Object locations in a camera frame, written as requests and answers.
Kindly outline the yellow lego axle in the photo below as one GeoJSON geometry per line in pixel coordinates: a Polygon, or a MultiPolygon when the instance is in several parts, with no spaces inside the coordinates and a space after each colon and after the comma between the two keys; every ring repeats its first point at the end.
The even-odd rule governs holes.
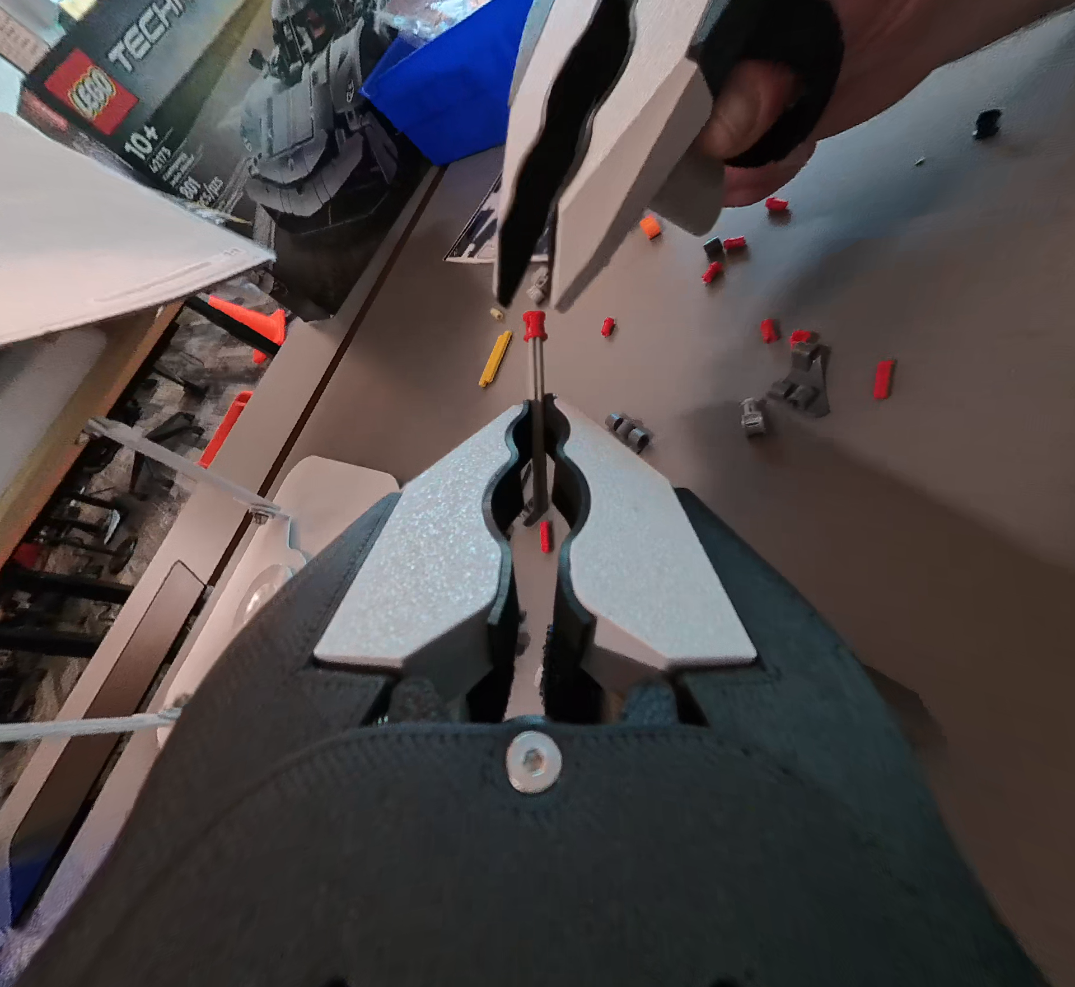
{"type": "Polygon", "coordinates": [[[505,355],[514,338],[514,333],[510,330],[504,330],[503,333],[498,335],[494,340],[493,346],[489,353],[487,361],[483,367],[478,387],[481,389],[488,389],[498,376],[498,373],[502,367],[505,355]]]}

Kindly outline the white metal stand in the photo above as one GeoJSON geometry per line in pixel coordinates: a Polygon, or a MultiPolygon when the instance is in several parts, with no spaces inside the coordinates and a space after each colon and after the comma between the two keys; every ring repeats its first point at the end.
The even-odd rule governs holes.
{"type": "Polygon", "coordinates": [[[134,703],[106,703],[102,716],[3,724],[4,749],[42,740],[121,736],[168,728],[250,617],[366,510],[399,491],[387,473],[313,456],[295,464],[277,492],[266,497],[166,450],[134,428],[96,417],[87,429],[113,437],[197,485],[158,550],[160,558],[172,555],[171,567],[194,571],[195,593],[207,585],[201,570],[218,563],[236,530],[249,521],[253,531],[229,576],[214,586],[207,623],[195,632],[189,654],[180,659],[164,704],[137,713],[134,703]]]}

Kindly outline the scattered small red lego bushes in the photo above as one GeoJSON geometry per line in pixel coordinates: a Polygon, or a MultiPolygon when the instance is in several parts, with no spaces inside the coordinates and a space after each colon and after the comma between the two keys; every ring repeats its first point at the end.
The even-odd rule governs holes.
{"type": "MultiPolygon", "coordinates": [[[[764,208],[766,215],[771,217],[787,217],[789,213],[789,203],[786,199],[780,197],[768,197],[764,201],[764,208]]],[[[727,262],[728,255],[734,254],[736,252],[744,252],[747,247],[747,242],[745,237],[732,237],[725,240],[721,239],[725,247],[725,258],[720,263],[713,263],[706,260],[706,270],[703,273],[702,281],[704,284],[710,285],[716,278],[723,273],[725,264],[727,262]]],[[[776,320],[766,319],[760,324],[760,334],[763,342],[766,344],[773,344],[780,340],[782,331],[776,320]]],[[[798,329],[792,332],[789,337],[789,343],[791,345],[814,343],[817,340],[817,335],[814,331],[798,329]]]]}

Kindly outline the lego sticker sheet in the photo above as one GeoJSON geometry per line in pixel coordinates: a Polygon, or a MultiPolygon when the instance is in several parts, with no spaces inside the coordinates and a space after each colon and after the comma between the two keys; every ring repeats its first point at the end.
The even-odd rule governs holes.
{"type": "Polygon", "coordinates": [[[499,208],[503,174],[499,174],[464,229],[443,257],[446,264],[492,266],[498,255],[499,208]]]}

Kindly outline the blue plastic bin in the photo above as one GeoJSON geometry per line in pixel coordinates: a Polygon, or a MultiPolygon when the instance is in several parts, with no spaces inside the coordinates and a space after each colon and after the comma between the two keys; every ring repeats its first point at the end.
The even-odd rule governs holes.
{"type": "Polygon", "coordinates": [[[361,92],[434,164],[500,146],[532,3],[489,0],[418,48],[399,35],[361,92]]]}

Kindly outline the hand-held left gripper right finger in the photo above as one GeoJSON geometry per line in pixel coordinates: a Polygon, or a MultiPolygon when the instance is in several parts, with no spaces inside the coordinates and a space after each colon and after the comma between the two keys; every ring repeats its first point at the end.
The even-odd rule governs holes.
{"type": "Polygon", "coordinates": [[[557,561],[545,703],[600,703],[637,684],[744,668],[757,648],[679,494],[643,456],[548,397],[557,561]]]}

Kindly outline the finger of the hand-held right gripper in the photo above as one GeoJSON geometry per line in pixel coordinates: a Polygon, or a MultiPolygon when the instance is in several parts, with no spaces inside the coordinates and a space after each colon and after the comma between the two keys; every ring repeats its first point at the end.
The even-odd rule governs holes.
{"type": "Polygon", "coordinates": [[[688,52],[712,0],[634,0],[625,63],[584,123],[555,204],[551,307],[567,312],[646,211],[692,233],[714,228],[723,168],[694,146],[714,97],[688,52]]]}
{"type": "Polygon", "coordinates": [[[498,212],[496,300],[508,306],[585,156],[598,105],[624,67],[629,0],[534,0],[511,92],[498,212]]]}

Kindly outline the lego set box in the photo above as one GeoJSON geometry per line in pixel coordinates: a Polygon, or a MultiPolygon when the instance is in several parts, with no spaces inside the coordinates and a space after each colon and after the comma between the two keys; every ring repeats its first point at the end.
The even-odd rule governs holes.
{"type": "Polygon", "coordinates": [[[338,313],[428,168],[373,101],[390,0],[96,0],[30,101],[135,178],[272,251],[272,296],[338,313]]]}

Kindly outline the long grey lego axle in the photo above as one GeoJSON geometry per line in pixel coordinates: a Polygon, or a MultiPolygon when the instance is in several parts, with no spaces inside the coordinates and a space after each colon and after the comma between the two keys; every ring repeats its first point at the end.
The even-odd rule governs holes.
{"type": "Polygon", "coordinates": [[[549,509],[548,457],[546,450],[545,423],[545,364],[544,341],[540,333],[527,330],[526,342],[529,345],[531,376],[531,507],[526,517],[527,527],[542,523],[549,509]]]}

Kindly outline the dark grey lego panel piece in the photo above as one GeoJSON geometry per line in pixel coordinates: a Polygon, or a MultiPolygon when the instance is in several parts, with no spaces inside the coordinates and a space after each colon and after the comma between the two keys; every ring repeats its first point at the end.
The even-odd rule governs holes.
{"type": "Polygon", "coordinates": [[[772,384],[766,398],[813,418],[825,417],[830,411],[826,389],[830,349],[816,341],[799,341],[790,356],[788,374],[772,384]]]}

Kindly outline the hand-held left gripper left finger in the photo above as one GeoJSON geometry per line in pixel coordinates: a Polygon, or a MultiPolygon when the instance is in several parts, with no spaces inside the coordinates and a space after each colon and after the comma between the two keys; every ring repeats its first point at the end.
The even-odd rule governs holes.
{"type": "Polygon", "coordinates": [[[320,663],[507,702],[520,617],[506,532],[531,433],[531,404],[508,409],[403,487],[315,646],[320,663]]]}

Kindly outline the lego instruction booklet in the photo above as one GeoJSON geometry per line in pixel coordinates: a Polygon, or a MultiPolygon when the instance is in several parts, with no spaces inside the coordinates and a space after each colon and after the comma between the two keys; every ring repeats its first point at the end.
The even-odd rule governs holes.
{"type": "Polygon", "coordinates": [[[2,115],[2,345],[159,307],[273,259],[2,115]]]}

